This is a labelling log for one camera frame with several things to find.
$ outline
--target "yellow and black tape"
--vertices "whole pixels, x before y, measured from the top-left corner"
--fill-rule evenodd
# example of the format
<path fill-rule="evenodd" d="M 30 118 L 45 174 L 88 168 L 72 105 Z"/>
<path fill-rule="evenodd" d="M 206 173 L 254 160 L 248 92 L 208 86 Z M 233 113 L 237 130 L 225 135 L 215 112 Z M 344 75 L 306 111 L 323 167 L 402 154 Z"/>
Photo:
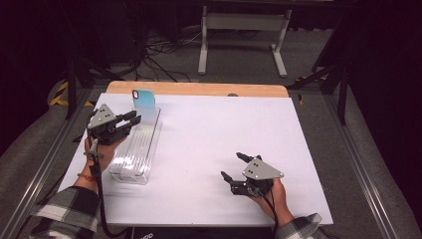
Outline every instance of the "yellow and black tape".
<path fill-rule="evenodd" d="M 65 92 L 66 88 L 68 87 L 68 81 L 63 81 L 62 84 L 60 85 L 59 89 L 57 90 L 56 94 L 54 95 L 52 101 L 50 102 L 50 106 L 55 106 L 55 105 L 59 105 L 59 106 L 68 106 L 69 102 L 68 101 L 63 101 L 61 100 L 61 97 L 63 95 L 63 93 Z M 96 105 L 97 102 L 93 102 L 93 101 L 87 101 L 85 102 L 85 106 L 86 107 L 93 107 Z"/>

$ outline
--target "plaid shirt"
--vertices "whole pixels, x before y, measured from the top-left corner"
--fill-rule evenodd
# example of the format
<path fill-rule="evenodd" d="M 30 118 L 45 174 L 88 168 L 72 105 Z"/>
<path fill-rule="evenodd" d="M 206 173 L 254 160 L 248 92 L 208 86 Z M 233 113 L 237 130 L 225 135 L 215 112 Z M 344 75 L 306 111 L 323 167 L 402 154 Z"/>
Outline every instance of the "plaid shirt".
<path fill-rule="evenodd" d="M 37 206 L 34 216 L 42 217 L 30 238 L 93 238 L 97 232 L 100 199 L 91 190 L 72 186 L 54 195 L 45 205 Z M 277 239 L 325 239 L 317 228 L 318 214 L 298 217 L 277 231 Z"/>

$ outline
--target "gray carpet floor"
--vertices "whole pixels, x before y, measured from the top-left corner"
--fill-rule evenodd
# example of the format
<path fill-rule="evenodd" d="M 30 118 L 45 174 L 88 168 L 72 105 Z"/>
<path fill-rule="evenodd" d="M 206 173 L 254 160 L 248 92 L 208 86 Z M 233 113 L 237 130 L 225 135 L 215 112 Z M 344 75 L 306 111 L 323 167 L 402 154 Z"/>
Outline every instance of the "gray carpet floor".
<path fill-rule="evenodd" d="M 209 40 L 205 76 L 197 75 L 200 39 L 194 39 L 191 44 L 171 54 L 159 54 L 153 59 L 167 71 L 182 72 L 189 76 L 188 80 L 183 75 L 173 73 L 172 76 L 179 82 L 286 86 L 292 84 L 297 77 L 311 74 L 311 67 L 330 34 L 331 31 L 318 30 L 288 32 L 282 48 L 282 57 L 288 71 L 285 79 L 278 76 L 269 50 L 276 36 L 269 33 L 257 33 L 251 38 L 245 38 L 236 32 L 213 34 Z M 112 69 L 118 71 L 125 67 L 115 65 Z M 145 64 L 139 67 L 138 73 L 144 81 L 171 81 L 162 72 L 154 73 Z M 129 74 L 124 78 L 133 80 L 135 75 Z M 60 81 L 61 79 L 58 79 L 58 84 L 52 89 L 52 95 Z M 91 91 L 90 101 L 96 101 L 100 93 L 106 90 L 105 82 L 99 81 Z M 329 112 L 326 96 L 318 93 L 317 86 L 318 83 L 310 84 L 299 91 L 290 91 L 289 94 L 294 100 L 333 217 L 334 224 L 323 228 L 327 233 L 341 239 L 385 238 L 353 169 L 347 145 L 335 126 L 336 118 Z M 298 94 L 303 96 L 302 104 L 299 103 Z M 94 107 L 82 107 L 79 115 L 75 117 L 69 133 L 56 153 L 52 170 L 43 182 L 41 191 L 37 192 L 38 200 L 66 171 L 78 146 L 73 139 L 84 132 L 87 115 L 93 109 Z M 1 156 L 0 178 L 3 183 L 0 187 L 0 207 L 3 213 L 0 214 L 0 228 L 6 228 L 20 198 L 28 193 L 28 185 L 64 125 L 66 113 L 66 107 L 51 106 L 50 110 L 28 127 Z M 386 214 L 396 232 L 396 238 L 422 238 L 413 212 L 383 163 L 352 92 L 349 92 L 347 98 L 346 123 L 346 129 L 350 132 L 363 164 L 376 185 Z M 19 238 L 28 238 L 30 229 L 37 221 L 37 218 L 32 218 Z M 106 238 L 101 228 L 97 238 Z"/>

